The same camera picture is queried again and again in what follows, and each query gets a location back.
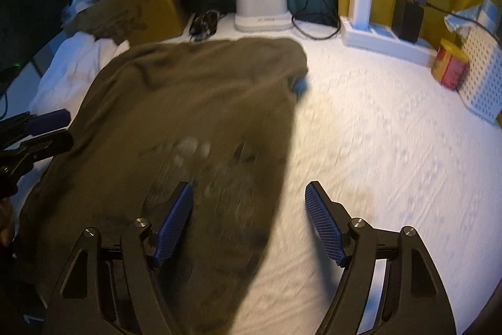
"white table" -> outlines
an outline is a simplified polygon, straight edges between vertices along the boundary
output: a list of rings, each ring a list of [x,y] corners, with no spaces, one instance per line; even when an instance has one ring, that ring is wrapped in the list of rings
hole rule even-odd
[[[330,30],[301,25],[318,35]],[[305,335],[320,324],[341,270],[323,253],[305,211],[312,180],[373,227],[416,227],[462,333],[502,276],[502,130],[469,112],[427,68],[347,48],[339,37],[239,33],[232,15],[212,39],[243,36],[296,39],[308,57],[309,86],[296,108],[268,252],[233,333]],[[377,263],[360,329],[372,325],[384,266]]]

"white lamp base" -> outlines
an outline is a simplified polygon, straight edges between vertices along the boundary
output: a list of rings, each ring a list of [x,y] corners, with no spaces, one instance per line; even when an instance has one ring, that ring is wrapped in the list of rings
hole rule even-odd
[[[293,27],[287,0],[235,0],[235,6],[235,27],[240,31],[283,31]]]

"yellow and red container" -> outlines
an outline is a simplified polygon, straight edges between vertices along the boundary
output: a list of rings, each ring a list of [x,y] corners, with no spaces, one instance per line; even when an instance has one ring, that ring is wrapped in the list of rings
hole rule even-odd
[[[443,86],[455,89],[469,65],[469,57],[457,46],[441,39],[431,73]]]

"white fabric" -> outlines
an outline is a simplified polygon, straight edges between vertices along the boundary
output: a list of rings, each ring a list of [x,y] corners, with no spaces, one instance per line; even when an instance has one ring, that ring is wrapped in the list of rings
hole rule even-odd
[[[328,31],[300,25],[319,36]],[[227,16],[212,39],[242,36],[248,35],[235,31]],[[304,189],[312,180],[373,227],[417,228],[462,333],[502,276],[502,130],[470,113],[426,68],[347,48],[340,38],[308,40],[294,29],[253,36],[299,41],[309,88],[297,105],[269,248],[232,333],[305,335],[320,324],[341,270],[327,259],[305,210]],[[168,42],[188,39],[185,33]],[[64,94],[60,106],[78,109],[83,97]],[[377,263],[360,330],[371,327],[376,314],[384,265]]]
[[[28,107],[29,112],[41,115],[67,109],[73,121],[99,71],[128,49],[128,41],[117,46],[111,39],[96,41],[92,35],[77,32],[59,46],[51,65],[40,79],[37,94]],[[33,170],[19,180],[18,193],[11,198],[17,215],[51,160],[36,162]]]

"yellow lid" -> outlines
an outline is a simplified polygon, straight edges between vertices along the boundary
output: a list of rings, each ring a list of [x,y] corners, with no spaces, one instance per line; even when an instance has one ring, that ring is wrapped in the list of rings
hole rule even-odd
[[[469,56],[467,56],[458,46],[454,45],[446,39],[441,39],[441,46],[446,49],[448,53],[451,53],[456,58],[469,63]]]

